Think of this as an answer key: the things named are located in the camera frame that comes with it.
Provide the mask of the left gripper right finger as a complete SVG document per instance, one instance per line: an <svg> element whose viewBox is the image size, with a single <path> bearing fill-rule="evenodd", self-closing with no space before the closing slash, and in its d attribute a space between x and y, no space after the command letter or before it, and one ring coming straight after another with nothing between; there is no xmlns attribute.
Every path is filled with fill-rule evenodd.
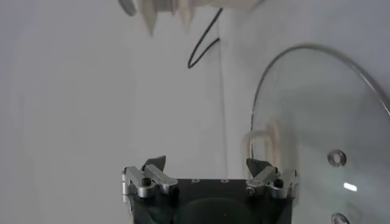
<svg viewBox="0 0 390 224"><path fill-rule="evenodd" d="M299 177L295 170L279 170L268 161L246 159L251 178L246 180L248 195L257 196L267 192L272 198L286 199L298 197Z"/></svg>

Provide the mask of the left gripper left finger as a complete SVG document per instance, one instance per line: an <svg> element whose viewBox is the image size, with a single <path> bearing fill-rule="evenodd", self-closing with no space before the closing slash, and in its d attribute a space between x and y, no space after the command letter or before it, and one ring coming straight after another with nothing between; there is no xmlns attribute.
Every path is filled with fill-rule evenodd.
<svg viewBox="0 0 390 224"><path fill-rule="evenodd" d="M122 171L122 195L137 195L140 198L151 198L159 190L162 194L173 193L179 181L165 174L166 157L148 159L141 168L125 167Z"/></svg>

